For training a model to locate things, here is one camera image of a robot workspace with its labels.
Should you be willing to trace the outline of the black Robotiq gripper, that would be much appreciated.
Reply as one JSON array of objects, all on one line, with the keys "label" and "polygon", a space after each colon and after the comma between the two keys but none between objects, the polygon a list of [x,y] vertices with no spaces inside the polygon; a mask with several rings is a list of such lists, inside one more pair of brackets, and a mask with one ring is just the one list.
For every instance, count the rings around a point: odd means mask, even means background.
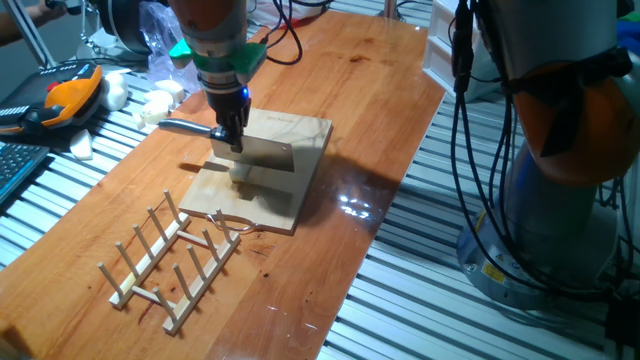
[{"label": "black Robotiq gripper", "polygon": [[211,129],[210,138],[231,144],[233,152],[242,153],[244,150],[242,137],[251,108],[249,89],[241,87],[227,93],[206,91],[205,94],[210,107],[216,114],[216,122],[220,125]]}]

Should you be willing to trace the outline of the person hand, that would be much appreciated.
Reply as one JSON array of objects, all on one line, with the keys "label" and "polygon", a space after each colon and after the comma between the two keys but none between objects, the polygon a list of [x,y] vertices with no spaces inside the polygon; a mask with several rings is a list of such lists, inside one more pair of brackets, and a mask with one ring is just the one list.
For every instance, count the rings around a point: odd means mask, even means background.
[{"label": "person hand", "polygon": [[42,0],[35,5],[25,7],[26,13],[36,26],[42,26],[64,14],[64,11],[49,8]]}]

